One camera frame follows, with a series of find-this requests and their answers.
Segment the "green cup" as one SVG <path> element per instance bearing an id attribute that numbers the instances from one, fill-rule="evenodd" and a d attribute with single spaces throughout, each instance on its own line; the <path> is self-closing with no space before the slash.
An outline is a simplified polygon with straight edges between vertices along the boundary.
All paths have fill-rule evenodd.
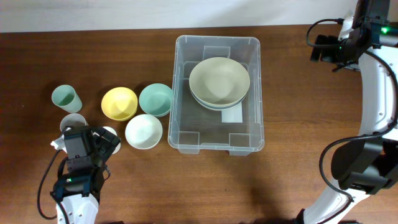
<path id="1" fill-rule="evenodd" d="M 52 92 L 52 102 L 69 113 L 77 113 L 83 107 L 80 97 L 70 85 L 56 87 Z"/>

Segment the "cream cup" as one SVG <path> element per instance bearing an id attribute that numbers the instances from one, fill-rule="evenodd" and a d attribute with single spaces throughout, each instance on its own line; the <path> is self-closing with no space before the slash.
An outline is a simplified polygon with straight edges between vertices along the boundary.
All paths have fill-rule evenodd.
<path id="1" fill-rule="evenodd" d="M 103 128 L 106 129 L 107 131 L 111 132 L 111 133 L 114 134 L 115 136 L 118 135 L 117 132 L 116 132 L 112 127 L 103 126 Z M 115 148 L 113 154 L 119 152 L 120 148 L 121 148 L 121 143 L 119 143 L 119 144 L 116 146 L 116 148 Z"/>

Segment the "blue plate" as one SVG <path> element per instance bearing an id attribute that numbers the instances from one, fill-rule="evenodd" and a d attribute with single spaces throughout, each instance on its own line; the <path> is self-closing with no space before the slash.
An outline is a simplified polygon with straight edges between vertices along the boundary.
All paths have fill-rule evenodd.
<path id="1" fill-rule="evenodd" d="M 242 96 L 240 94 L 235 94 L 234 92 L 228 92 L 225 96 L 218 96 L 216 95 L 215 97 L 211 97 L 211 99 L 215 99 L 214 103 L 207 102 L 205 100 L 202 100 L 199 98 L 192 90 L 190 91 L 192 94 L 193 98 L 198 98 L 202 102 L 209 104 L 210 106 L 230 106 L 236 102 L 238 102 L 240 99 L 245 98 L 247 96 L 247 93 L 243 94 Z"/>

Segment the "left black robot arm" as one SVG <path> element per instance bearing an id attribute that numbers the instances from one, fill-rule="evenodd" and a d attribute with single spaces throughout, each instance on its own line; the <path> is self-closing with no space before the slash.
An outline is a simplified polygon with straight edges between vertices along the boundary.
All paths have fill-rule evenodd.
<path id="1" fill-rule="evenodd" d="M 106 161 L 121 139 L 104 127 L 66 128 L 51 145 L 65 151 L 50 196 L 56 203 L 58 223 L 94 223 L 100 192 L 109 172 Z"/>

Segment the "grey cup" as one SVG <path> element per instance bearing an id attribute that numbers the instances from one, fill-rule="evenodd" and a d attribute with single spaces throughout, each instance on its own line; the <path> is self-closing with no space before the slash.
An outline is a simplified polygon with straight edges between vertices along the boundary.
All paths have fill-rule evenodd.
<path id="1" fill-rule="evenodd" d="M 77 127 L 82 127 L 82 126 L 87 126 L 88 123 L 86 119 L 78 114 L 78 113 L 72 113 L 69 115 L 66 115 L 60 122 L 60 130 L 63 131 L 67 126 L 71 126 L 73 128 Z"/>

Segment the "green bowl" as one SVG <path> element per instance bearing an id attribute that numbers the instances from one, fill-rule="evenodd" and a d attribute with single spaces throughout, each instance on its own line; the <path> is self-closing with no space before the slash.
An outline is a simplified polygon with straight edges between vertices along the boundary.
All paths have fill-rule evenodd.
<path id="1" fill-rule="evenodd" d="M 173 97 L 173 90 L 169 86 L 154 83 L 141 91 L 139 105 L 146 114 L 163 117 L 170 112 Z"/>

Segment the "yellow bowl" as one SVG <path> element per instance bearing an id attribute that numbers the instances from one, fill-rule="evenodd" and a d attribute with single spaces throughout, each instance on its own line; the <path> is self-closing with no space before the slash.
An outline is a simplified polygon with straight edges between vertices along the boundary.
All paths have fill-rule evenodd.
<path id="1" fill-rule="evenodd" d="M 107 91 L 101 100 L 104 115 L 115 121 L 131 119 L 138 109 L 138 97 L 129 88 L 116 87 Z"/>

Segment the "white bowl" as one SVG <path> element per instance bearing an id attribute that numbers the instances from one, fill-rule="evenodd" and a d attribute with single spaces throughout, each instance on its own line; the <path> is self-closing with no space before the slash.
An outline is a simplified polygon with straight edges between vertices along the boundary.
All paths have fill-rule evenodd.
<path id="1" fill-rule="evenodd" d="M 130 146 L 140 149 L 152 149 L 161 140 L 163 127 L 152 115 L 141 114 L 130 120 L 125 129 L 126 141 Z"/>

